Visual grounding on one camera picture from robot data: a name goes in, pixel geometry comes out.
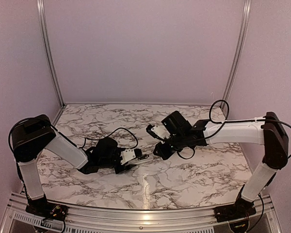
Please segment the white remote control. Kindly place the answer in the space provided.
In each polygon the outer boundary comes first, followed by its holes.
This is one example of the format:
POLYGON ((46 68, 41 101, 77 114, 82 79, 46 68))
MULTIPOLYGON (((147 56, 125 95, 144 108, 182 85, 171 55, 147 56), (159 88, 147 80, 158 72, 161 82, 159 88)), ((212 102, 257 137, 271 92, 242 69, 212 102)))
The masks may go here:
POLYGON ((144 154, 141 157, 137 158, 137 164, 151 162, 153 160, 152 155, 144 154))

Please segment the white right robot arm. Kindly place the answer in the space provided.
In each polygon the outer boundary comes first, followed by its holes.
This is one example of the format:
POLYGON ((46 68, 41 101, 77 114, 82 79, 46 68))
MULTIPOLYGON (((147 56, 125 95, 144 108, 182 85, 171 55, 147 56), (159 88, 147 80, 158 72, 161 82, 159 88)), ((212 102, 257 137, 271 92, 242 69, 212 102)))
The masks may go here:
POLYGON ((276 113, 245 120, 198 120, 191 125, 175 111, 162 121, 162 126, 148 126, 146 131, 160 140, 154 154, 164 160, 184 148, 221 143, 239 143, 244 151, 252 176, 242 188, 240 198, 231 206, 234 217, 242 217, 274 178, 288 163, 289 137, 276 113))

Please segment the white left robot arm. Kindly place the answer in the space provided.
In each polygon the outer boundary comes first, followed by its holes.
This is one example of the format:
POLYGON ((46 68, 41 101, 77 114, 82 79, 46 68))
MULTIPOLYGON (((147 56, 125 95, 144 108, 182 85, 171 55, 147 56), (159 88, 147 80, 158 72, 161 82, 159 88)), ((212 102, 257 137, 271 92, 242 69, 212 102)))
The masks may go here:
POLYGON ((58 131, 47 115, 29 117, 17 122, 10 129, 8 144, 27 197, 33 201, 33 209, 41 216, 48 216, 52 210, 51 204, 44 200, 46 195, 37 167, 43 151, 55 154, 85 175, 105 168, 112 168, 119 174, 131 169, 134 166, 131 161, 142 156, 140 149, 121 148, 110 137, 99 139, 95 146, 84 150, 58 131))

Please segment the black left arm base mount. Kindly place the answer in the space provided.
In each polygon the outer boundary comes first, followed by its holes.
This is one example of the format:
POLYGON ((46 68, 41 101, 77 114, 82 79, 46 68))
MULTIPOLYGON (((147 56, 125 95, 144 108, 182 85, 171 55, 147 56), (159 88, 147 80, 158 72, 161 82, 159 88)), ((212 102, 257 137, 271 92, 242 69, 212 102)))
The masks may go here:
POLYGON ((41 198, 33 199, 29 196, 27 189, 25 189, 25 195, 28 201, 26 206, 27 213, 43 217, 44 220, 65 220, 68 211, 66 205, 49 202, 44 192, 41 198))

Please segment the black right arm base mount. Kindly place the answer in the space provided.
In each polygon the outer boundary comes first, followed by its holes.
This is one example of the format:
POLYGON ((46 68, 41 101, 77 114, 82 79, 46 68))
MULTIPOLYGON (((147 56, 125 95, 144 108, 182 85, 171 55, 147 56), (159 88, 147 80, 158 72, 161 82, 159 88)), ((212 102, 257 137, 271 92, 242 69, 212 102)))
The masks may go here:
POLYGON ((239 191, 233 204, 223 205, 214 208, 214 215, 217 222, 231 221, 239 218, 246 218, 256 214, 254 202, 242 198, 243 187, 239 191))

